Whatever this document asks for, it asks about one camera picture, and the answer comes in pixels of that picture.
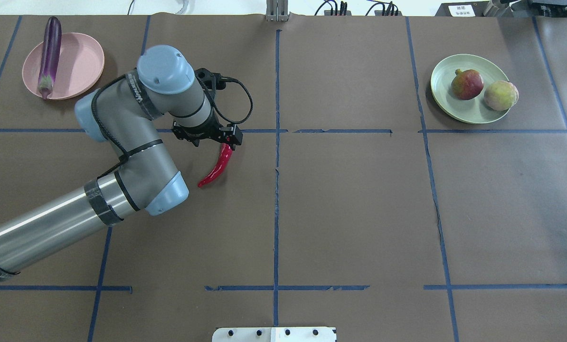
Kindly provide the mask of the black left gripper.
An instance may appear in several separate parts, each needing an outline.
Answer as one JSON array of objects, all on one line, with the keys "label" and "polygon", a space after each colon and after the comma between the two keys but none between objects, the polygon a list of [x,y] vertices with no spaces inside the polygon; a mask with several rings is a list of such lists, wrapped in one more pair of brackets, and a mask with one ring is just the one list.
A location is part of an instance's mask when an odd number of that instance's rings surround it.
[{"label": "black left gripper", "polygon": [[203,91],[205,100],[201,106],[201,110],[205,107],[208,112],[205,118],[199,119],[199,123],[195,126],[189,123],[183,123],[183,119],[173,121],[171,132],[175,134],[179,140],[185,140],[192,143],[195,147],[199,146],[202,139],[212,139],[217,143],[224,143],[235,150],[237,146],[242,145],[244,134],[239,125],[244,120],[234,121],[227,117],[219,110],[216,104],[217,91],[226,88],[226,84],[238,84],[244,87],[240,80],[231,76],[223,76],[218,72],[211,72],[206,68],[195,70],[195,79]]}]

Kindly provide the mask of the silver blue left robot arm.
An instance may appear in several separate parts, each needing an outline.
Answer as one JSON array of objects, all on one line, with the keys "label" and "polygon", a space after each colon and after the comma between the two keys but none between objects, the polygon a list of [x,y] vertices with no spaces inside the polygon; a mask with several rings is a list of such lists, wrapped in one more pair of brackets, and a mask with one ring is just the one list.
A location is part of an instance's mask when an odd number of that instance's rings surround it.
[{"label": "silver blue left robot arm", "polygon": [[90,138],[109,142],[118,163],[81,188],[0,225],[0,283],[21,270],[113,227],[134,212],[158,216],[189,195],[153,121],[170,114],[177,139],[240,146],[240,122],[217,108],[216,91],[238,80],[193,69],[177,48],[148,48],[136,68],[84,96],[75,105]]}]

